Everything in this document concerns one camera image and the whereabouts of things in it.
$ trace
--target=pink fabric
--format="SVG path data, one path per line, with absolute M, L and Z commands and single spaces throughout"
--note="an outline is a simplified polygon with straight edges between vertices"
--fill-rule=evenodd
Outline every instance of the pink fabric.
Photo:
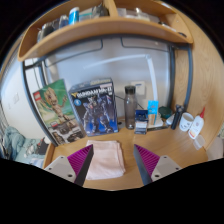
M 117 141 L 88 140 L 86 146 L 91 144 L 93 144 L 94 154 L 86 179 L 99 180 L 121 177 L 125 168 L 120 143 Z

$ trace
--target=logo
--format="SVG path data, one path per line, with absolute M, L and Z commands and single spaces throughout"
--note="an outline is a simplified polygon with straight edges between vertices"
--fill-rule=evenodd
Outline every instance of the logo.
M 40 92 L 36 92 L 36 93 L 34 93 L 33 95 L 34 95 L 34 99 L 35 99 L 36 101 L 41 100 Z
M 76 100 L 74 100 L 74 104 L 75 104 L 76 106 L 80 106 L 80 105 L 81 105 L 81 101 L 78 100 L 78 99 L 76 99 Z
M 76 97 L 77 94 L 78 94 L 78 93 L 76 92 L 76 93 L 72 93 L 71 95 L 74 96 L 74 97 Z

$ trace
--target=white bottle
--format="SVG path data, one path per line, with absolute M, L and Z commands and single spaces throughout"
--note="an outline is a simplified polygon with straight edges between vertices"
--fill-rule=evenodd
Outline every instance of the white bottle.
M 200 115 L 195 117 L 195 119 L 190 127 L 190 130 L 188 131 L 188 134 L 192 139 L 195 139 L 198 136 L 198 134 L 200 133 L 201 129 L 203 128 L 204 112 L 205 112 L 205 108 L 203 109 L 203 111 L 201 112 Z

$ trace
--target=robot figure box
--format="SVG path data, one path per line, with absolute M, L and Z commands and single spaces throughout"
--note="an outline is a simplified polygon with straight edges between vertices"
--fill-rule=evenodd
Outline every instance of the robot figure box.
M 69 96 L 88 136 L 118 132 L 111 78 L 77 84 L 71 88 Z
M 45 86 L 33 93 L 33 96 L 44 124 L 58 145 L 84 137 L 67 97 L 63 80 Z

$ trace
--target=wooden desk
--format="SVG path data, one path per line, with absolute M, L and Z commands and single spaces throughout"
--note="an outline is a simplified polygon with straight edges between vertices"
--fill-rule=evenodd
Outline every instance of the wooden desk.
M 85 137 L 76 142 L 61 145 L 56 148 L 54 148 L 52 144 L 49 145 L 45 156 L 44 168 L 58 156 L 69 156 L 79 149 L 84 148 L 87 140 L 116 140 L 120 142 L 126 172 L 119 178 L 107 180 L 86 180 L 83 185 L 84 188 L 125 190 L 144 186 L 133 155 L 134 144 L 140 145 L 159 156 L 168 155 L 182 168 L 208 161 L 205 149 L 201 148 L 200 150 L 196 150 L 193 146 L 193 140 L 188 136 L 188 133 L 182 132 L 179 127 L 177 127 L 176 130 L 168 128 L 151 132 L 149 131 L 146 135 L 137 135 L 134 134 L 134 130 L 121 128 L 119 133 L 97 137 Z

